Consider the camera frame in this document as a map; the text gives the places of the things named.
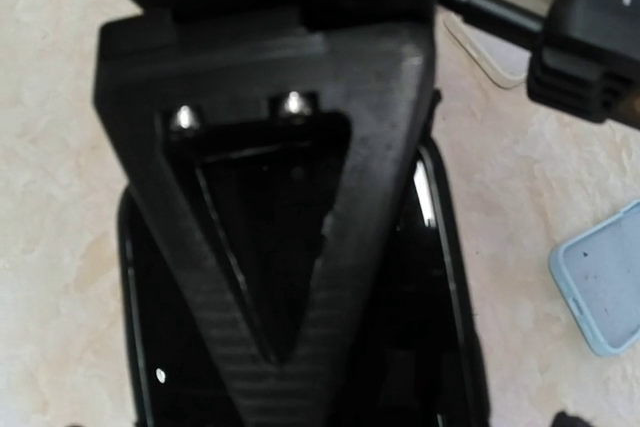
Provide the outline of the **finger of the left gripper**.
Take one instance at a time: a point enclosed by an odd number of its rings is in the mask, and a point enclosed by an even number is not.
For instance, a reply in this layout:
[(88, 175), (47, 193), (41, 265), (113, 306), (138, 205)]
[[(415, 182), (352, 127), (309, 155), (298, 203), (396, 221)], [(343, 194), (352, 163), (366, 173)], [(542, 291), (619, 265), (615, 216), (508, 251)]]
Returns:
[(143, 426), (324, 426), (415, 164), (433, 35), (294, 9), (105, 24), (94, 104)]

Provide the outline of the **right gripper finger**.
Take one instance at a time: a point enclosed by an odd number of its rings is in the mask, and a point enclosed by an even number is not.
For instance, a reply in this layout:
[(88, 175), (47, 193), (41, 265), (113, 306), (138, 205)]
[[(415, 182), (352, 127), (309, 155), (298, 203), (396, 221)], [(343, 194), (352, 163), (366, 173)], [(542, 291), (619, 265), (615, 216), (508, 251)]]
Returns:
[(551, 427), (593, 427), (593, 425), (582, 417), (561, 411), (554, 416)]

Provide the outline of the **light blue phone case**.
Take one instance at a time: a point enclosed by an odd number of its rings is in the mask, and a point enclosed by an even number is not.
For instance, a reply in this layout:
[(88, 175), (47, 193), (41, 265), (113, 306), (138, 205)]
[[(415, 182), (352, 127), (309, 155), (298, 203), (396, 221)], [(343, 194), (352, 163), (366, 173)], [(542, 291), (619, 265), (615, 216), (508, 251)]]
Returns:
[(556, 246), (549, 270), (596, 355), (619, 355), (639, 340), (638, 201)]

